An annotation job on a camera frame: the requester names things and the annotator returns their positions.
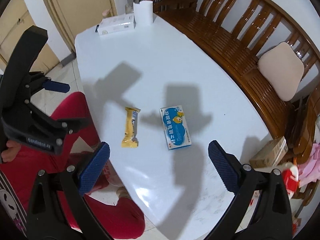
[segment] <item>blue and white box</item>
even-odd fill
[[[190,146],[191,139],[182,106],[160,109],[168,149]]]

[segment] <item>door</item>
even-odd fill
[[[113,0],[45,0],[58,30],[73,49],[76,35],[99,24],[105,10],[109,9],[111,15],[114,15],[112,2]]]
[[[13,52],[15,45],[23,32],[35,25],[24,0],[11,0],[0,17],[0,68],[4,70]],[[43,71],[47,73],[59,59],[45,44],[38,58],[33,63],[32,71]]]

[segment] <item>pink cloth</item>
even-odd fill
[[[320,179],[320,144],[313,144],[309,159],[306,163],[299,165],[298,170],[299,187]]]

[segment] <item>white box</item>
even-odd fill
[[[98,33],[99,35],[105,35],[108,33],[134,29],[133,19],[133,13],[102,19],[98,27]]]
[[[182,106],[161,108],[160,114],[168,149],[190,146],[191,139]]]

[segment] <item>wooden chair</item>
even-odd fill
[[[295,125],[301,127],[292,148],[292,156],[297,157],[297,164],[305,163],[310,156],[315,138],[316,119],[319,114],[320,84],[309,95],[301,116],[295,121]]]
[[[233,30],[228,32],[221,25],[237,0],[203,0],[198,12],[197,0],[153,1],[156,14],[194,41],[237,83],[260,114],[271,136],[283,136],[289,127],[289,116],[294,107],[292,103],[282,101],[258,71],[257,55],[279,23],[285,21],[293,30],[285,41],[303,61],[305,76],[309,69],[319,62],[320,52],[297,22],[271,0],[251,0]],[[262,9],[245,30],[259,4],[262,4]],[[272,20],[256,37],[271,13]],[[300,124],[304,134],[297,139],[300,142],[293,149],[300,155],[308,151],[310,141],[313,140],[312,133],[314,134],[311,124],[314,120],[313,99],[310,99],[308,104],[311,106],[305,113],[308,118]]]
[[[304,190],[304,192],[300,192],[300,188],[298,188],[298,190],[295,192],[295,194],[293,195],[292,198],[303,199],[299,209],[297,210],[297,212],[294,215],[296,218],[299,217],[302,209],[305,206],[309,205],[309,203],[313,199],[313,196],[316,193],[318,185],[319,185],[319,180],[317,180],[316,182],[310,182],[310,183],[308,183],[308,185],[307,185],[306,189]]]

